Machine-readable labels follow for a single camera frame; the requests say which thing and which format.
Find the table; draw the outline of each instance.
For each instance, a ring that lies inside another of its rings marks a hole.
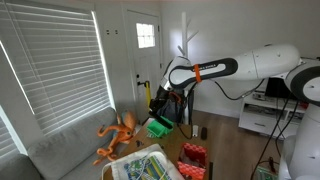
[[[128,146],[121,152],[119,155],[119,158],[124,157],[126,155],[129,155],[133,152],[136,152],[140,149],[144,149],[152,144],[158,143],[160,146],[163,147],[163,151],[166,153],[168,159],[177,167],[178,169],[178,158],[181,150],[181,146],[183,143],[188,142],[191,144],[203,146],[207,148],[207,159],[206,159],[206,173],[204,176],[204,179],[208,180],[209,179],[209,164],[210,164],[210,145],[211,145],[211,137],[209,136],[210,134],[210,129],[208,129],[208,137],[206,140],[201,140],[200,138],[200,132],[201,132],[201,127],[199,127],[199,136],[198,137],[193,137],[191,140],[186,139],[183,134],[180,132],[179,128],[177,125],[174,125],[174,129],[171,133],[168,135],[163,136],[162,138],[149,138],[147,137],[148,130],[147,126],[150,122],[152,122],[154,119],[149,119],[141,128],[138,134],[136,134]],[[191,126],[190,125],[181,125],[182,131],[187,135],[190,136],[191,133]],[[141,141],[143,145],[140,145],[137,147],[137,142],[136,141]],[[104,180],[109,180],[112,179],[112,171],[111,169],[108,169],[105,174],[104,174]]]

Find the orange band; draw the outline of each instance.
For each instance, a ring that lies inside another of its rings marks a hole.
[[[201,77],[200,77],[200,71],[199,71],[199,65],[195,64],[194,65],[194,72],[196,73],[196,80],[197,82],[201,82]]]

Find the doorframe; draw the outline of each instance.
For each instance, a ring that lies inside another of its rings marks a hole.
[[[145,9],[145,8],[141,8],[141,7],[137,7],[134,5],[129,5],[129,4],[124,4],[123,2],[121,2],[121,6],[122,6],[122,15],[123,15],[123,22],[124,22],[124,30],[125,30],[125,38],[126,38],[126,42],[127,42],[127,51],[128,51],[128,64],[129,64],[129,69],[130,69],[130,76],[131,76],[131,86],[132,86],[132,90],[133,90],[133,99],[134,99],[134,103],[137,104],[138,103],[138,87],[137,87],[137,78],[136,78],[136,74],[135,74],[135,65],[134,65],[134,55],[133,55],[133,49],[131,46],[131,36],[130,36],[130,24],[129,24],[129,18],[128,18],[128,12],[135,12],[135,13],[140,13],[140,14],[145,14],[145,15],[149,15],[149,16],[154,16],[158,18],[158,25],[160,27],[160,32],[159,34],[159,55],[160,55],[160,64],[162,66],[162,68],[160,69],[160,76],[163,73],[163,65],[164,65],[164,60],[163,60],[163,48],[162,48],[162,24],[161,24],[161,16],[160,16],[160,12],[156,11],[156,10],[150,10],[150,9]]]

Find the orange toy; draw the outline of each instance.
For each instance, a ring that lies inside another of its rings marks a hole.
[[[102,130],[104,126],[98,129],[98,136],[105,136],[110,130],[116,130],[117,134],[109,144],[107,149],[99,148],[97,154],[100,156],[97,160],[93,162],[93,165],[97,165],[102,160],[108,158],[110,161],[114,161],[117,155],[113,154],[119,142],[128,144],[130,139],[134,135],[134,128],[136,126],[137,120],[131,111],[125,111],[123,114],[123,123],[119,115],[117,115],[118,125],[109,126],[105,130]]]

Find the green object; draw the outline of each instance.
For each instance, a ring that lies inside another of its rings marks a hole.
[[[277,180],[278,176],[271,173],[268,169],[258,166],[256,170],[257,180]]]
[[[169,119],[161,116],[165,121],[167,121],[169,124],[171,124],[173,126],[173,122],[170,121]],[[162,137],[164,134],[169,134],[172,129],[168,129],[164,126],[162,126],[158,121],[152,121],[148,126],[147,129],[149,132],[151,132],[152,134],[154,134],[156,137],[160,138]]]

